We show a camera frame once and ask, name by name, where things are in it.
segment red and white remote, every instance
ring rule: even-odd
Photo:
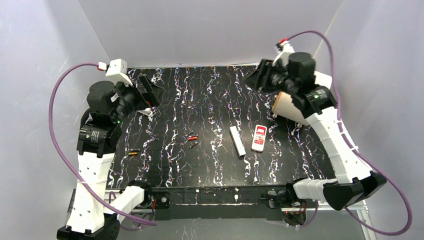
[[[265,145],[265,137],[267,135],[267,127],[256,125],[253,135],[252,150],[262,152]]]

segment marbled tabletop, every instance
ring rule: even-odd
[[[134,179],[153,187],[284,185],[298,178],[330,179],[334,171],[310,127],[272,118],[273,94],[252,91],[243,83],[256,66],[129,69],[164,87],[161,106],[147,117],[132,113],[110,167],[107,187],[124,188]],[[251,151],[256,125],[268,127],[264,150]],[[246,149],[239,158],[230,135],[237,126]],[[195,141],[185,135],[193,131]],[[128,156],[130,149],[140,149]]]

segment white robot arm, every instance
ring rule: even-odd
[[[120,123],[133,111],[150,116],[150,107],[160,104],[165,91],[141,74],[138,79],[144,92],[140,92],[127,76],[127,63],[122,59],[112,60],[110,65],[100,62],[98,69],[106,71],[109,81],[96,82],[89,89],[89,109],[81,118],[76,148],[78,172],[85,182],[77,182],[70,217],[57,231],[59,240],[116,239],[125,216],[105,208],[84,184],[103,198],[117,141],[122,134]],[[148,183],[132,181],[111,206],[129,214],[137,205],[150,200],[149,190]]]
[[[265,93],[283,91],[289,94],[294,106],[321,140],[335,172],[335,179],[301,178],[288,183],[285,193],[278,196],[282,199],[280,202],[292,204],[312,199],[328,202],[333,209],[341,210],[370,197],[387,182],[345,143],[342,134],[351,143],[352,139],[337,119],[337,102],[332,93],[327,87],[316,84],[315,60],[309,53],[294,52],[289,47],[275,60],[262,59],[245,83]]]

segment small battery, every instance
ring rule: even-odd
[[[186,134],[185,137],[187,138],[187,137],[189,137],[192,134],[193,134],[193,131],[191,131],[189,134]]]
[[[198,142],[195,142],[193,145],[191,145],[189,148],[192,149],[194,146],[196,146]]]

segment white wall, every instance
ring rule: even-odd
[[[405,235],[422,239],[424,175],[424,2],[346,1],[328,37],[335,53],[335,81],[342,117],[359,150],[398,183],[413,209]],[[329,72],[323,45],[318,70]],[[402,199],[389,184],[367,200],[374,227],[400,230]]]
[[[80,62],[109,57],[77,0],[0,1],[0,213],[2,239],[56,239],[75,177],[50,140],[48,104],[56,80]],[[56,135],[77,163],[76,139],[94,67],[67,77],[54,108]]]
[[[79,0],[108,55],[133,67],[211,66],[275,58],[299,31],[325,32],[342,0]],[[315,52],[316,36],[295,49]]]

